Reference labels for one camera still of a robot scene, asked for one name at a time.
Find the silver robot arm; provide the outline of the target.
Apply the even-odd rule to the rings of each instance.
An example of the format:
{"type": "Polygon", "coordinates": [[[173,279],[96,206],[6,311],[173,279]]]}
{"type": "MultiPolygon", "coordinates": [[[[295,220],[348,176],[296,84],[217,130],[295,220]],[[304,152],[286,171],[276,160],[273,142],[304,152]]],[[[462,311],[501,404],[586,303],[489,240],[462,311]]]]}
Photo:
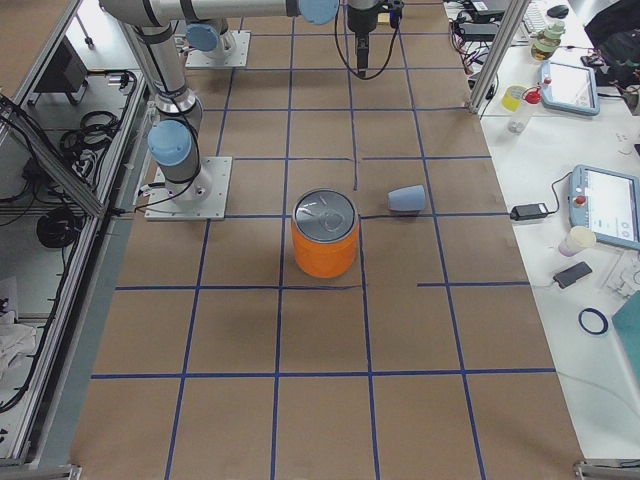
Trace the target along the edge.
{"type": "Polygon", "coordinates": [[[229,56],[236,48],[226,18],[190,22],[186,26],[188,44],[212,58],[229,56]]]}
{"type": "Polygon", "coordinates": [[[120,24],[154,95],[159,122],[149,131],[148,150],[166,182],[166,202],[179,209],[202,207],[216,177],[204,165],[198,134],[202,104],[189,87],[175,46],[173,24],[200,51],[222,51],[229,17],[303,17],[324,25],[338,14],[338,1],[103,1],[120,24]]]}

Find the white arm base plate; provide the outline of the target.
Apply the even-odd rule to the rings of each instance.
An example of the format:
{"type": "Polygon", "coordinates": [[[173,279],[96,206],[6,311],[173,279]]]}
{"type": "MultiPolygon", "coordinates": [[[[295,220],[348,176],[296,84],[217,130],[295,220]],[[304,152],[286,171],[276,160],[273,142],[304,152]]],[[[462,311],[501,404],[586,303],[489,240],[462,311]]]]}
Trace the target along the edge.
{"type": "Polygon", "coordinates": [[[200,173],[185,193],[185,186],[179,187],[169,182],[153,189],[150,193],[150,207],[144,216],[149,221],[200,221],[225,218],[228,190],[232,171],[231,157],[202,157],[200,173]]]}

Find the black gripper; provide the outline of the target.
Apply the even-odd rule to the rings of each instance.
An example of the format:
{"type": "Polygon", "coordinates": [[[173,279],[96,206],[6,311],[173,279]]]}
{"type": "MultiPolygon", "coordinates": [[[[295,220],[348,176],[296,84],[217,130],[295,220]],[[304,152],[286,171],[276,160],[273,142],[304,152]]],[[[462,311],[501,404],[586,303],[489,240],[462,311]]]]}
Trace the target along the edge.
{"type": "Polygon", "coordinates": [[[347,25],[356,35],[368,35],[378,24],[378,0],[348,0],[347,25]]]}

